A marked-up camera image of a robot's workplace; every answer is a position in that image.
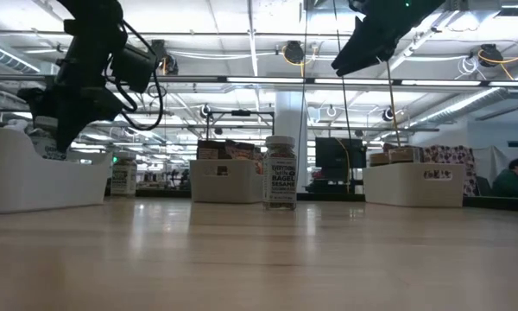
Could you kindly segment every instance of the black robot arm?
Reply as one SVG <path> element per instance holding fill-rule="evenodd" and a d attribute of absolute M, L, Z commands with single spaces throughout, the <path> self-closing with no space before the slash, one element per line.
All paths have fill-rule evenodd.
<path fill-rule="evenodd" d="M 122 89 L 121 83 L 134 92 L 146 91 L 158 61 L 147 42 L 145 53 L 127 44 L 128 24 L 117 0 L 59 0 L 74 19 L 64 21 L 64 30 L 73 36 L 66 57 L 58 60 L 60 71 L 47 81 L 45 90 L 21 89 L 18 96 L 28 102 L 33 119 L 38 116 L 58 120 L 57 148 L 67 150 L 73 139 L 90 123 L 113 121 L 123 110 L 134 111 L 136 104 Z M 111 64 L 112 80 L 104 75 Z M 105 85 L 117 85 L 129 101 L 127 107 Z M 163 103 L 160 98 L 161 121 Z"/>

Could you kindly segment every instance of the glass jar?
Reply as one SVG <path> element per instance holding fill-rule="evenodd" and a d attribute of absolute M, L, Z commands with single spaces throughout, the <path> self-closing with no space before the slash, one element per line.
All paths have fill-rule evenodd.
<path fill-rule="evenodd" d="M 111 195 L 134 197 L 136 195 L 136 157 L 118 153 L 113 164 L 111 177 Z"/>
<path fill-rule="evenodd" d="M 267 137 L 263 158 L 263 206 L 267 210 L 295 210 L 297 202 L 297 156 L 290 136 Z"/>

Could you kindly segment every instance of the patterned fabric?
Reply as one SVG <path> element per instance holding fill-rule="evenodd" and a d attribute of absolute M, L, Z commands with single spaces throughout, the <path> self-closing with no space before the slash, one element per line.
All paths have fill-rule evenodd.
<path fill-rule="evenodd" d="M 464 195 L 475 195 L 476 166 L 474 163 L 474 154 L 472 149 L 466 148 L 465 146 L 448 147 L 435 145 L 432 147 L 424 148 L 423 153 L 425 163 L 464 164 L 464 169 L 466 172 L 464 177 Z M 443 174 L 437 173 L 434 172 L 433 178 L 444 177 L 448 172 L 444 172 Z"/>

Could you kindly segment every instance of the white bin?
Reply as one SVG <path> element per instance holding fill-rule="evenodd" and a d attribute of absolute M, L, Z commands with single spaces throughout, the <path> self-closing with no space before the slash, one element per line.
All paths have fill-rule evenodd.
<path fill-rule="evenodd" d="M 102 204 L 111 165 L 45 160 L 30 138 L 0 128 L 0 213 Z"/>
<path fill-rule="evenodd" d="M 227 170 L 224 176 L 218 169 Z M 208 203 L 257 203 L 262 201 L 262 175 L 251 160 L 190 161 L 192 200 Z"/>
<path fill-rule="evenodd" d="M 427 179 L 425 172 L 450 171 L 449 179 Z M 368 203 L 395 206 L 463 205 L 464 165 L 396 163 L 363 170 Z"/>

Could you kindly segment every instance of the table surface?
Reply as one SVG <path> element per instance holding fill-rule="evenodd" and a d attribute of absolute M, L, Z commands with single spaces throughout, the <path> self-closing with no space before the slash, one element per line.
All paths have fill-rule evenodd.
<path fill-rule="evenodd" d="M 0 215 L 0 310 L 514 310 L 518 213 L 114 199 Z"/>

